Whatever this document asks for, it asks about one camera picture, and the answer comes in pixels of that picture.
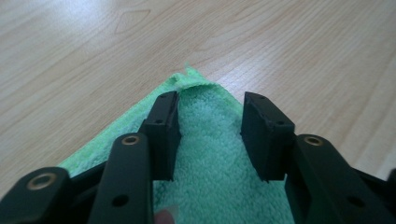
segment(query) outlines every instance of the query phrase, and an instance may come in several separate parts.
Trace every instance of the mounting hole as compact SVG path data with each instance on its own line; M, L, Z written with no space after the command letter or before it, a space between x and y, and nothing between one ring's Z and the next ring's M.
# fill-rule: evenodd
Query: mounting hole
M44 173L41 175L37 175L32 178L29 183L27 183L26 188L29 190L38 190L44 189L51 184L53 184L56 180L56 174L54 173Z
M128 196L126 196L125 194L121 194L113 199L112 204L115 207L123 207L125 204L128 203L128 201Z
M357 207L364 207L365 206L364 202L360 198L357 198L355 196L348 196L346 198L347 198L347 200L350 203L352 203L353 205L355 205Z
M124 145L127 145L127 146L134 145L134 144L136 144L138 142L139 142L139 137L138 136L133 136L133 135L124 137L122 139L122 143Z
M305 141L307 144L312 145L312 146L315 146L315 147L320 147L321 145L323 145L322 140L320 140L319 138L316 138L316 137L314 137L314 136L305 137L305 138L304 138L304 141Z

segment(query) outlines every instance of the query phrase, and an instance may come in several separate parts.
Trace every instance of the green towel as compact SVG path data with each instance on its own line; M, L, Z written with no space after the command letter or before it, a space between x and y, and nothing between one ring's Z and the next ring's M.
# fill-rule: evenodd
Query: green towel
M250 163L239 134L241 104L196 70L186 72L172 75L60 166L73 176L105 161L118 136L137 132L158 95L178 91L175 180L154 181L154 209L177 204L179 224L293 223L284 182L261 182Z

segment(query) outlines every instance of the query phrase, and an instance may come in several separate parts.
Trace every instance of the green microfiber cloth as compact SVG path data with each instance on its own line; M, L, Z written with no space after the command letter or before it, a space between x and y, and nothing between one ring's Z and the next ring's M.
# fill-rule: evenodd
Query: green microfiber cloth
M174 74L60 166L71 176L105 161L137 132L158 95L178 91L182 138L174 181L154 181L154 209L177 204L177 223L293 223L284 182L261 182L240 136L243 107L193 68Z

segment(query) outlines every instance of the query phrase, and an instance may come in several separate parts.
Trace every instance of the wood grain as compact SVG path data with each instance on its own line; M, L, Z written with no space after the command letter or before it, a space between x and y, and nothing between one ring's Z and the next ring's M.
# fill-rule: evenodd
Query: wood grain
M396 2L3 1L0 197L185 63L386 178L396 167Z

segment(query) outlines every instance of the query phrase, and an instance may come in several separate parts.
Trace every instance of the black plastic part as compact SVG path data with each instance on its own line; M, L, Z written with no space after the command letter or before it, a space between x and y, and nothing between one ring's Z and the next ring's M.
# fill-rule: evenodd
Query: black plastic part
M317 140L312 145L306 137ZM326 139L297 136L292 158L299 172L288 174L286 192L296 223L395 223L392 214ZM306 193L310 200L302 199Z
M59 223L57 220L64 217L71 203L70 187L69 175L63 168L33 171L21 178L0 202L0 223Z
M177 147L181 138L177 104L176 91L160 95L139 129L140 133L144 133L150 139L154 180L173 180Z
M381 200L382 204L384 204L396 218L396 186L394 182L392 183L392 178L394 181L394 178L396 177L396 169L393 169L390 172L388 181L368 175L360 170L354 169L354 171L359 175L361 180L366 184L371 192L374 193L379 200Z
M68 208L67 216L58 223L87 223L105 166L106 163L102 162L71 179L73 202Z
M142 133L116 139L88 223L152 223L149 142Z
M268 98L245 93L242 139L261 180L283 180L294 123Z

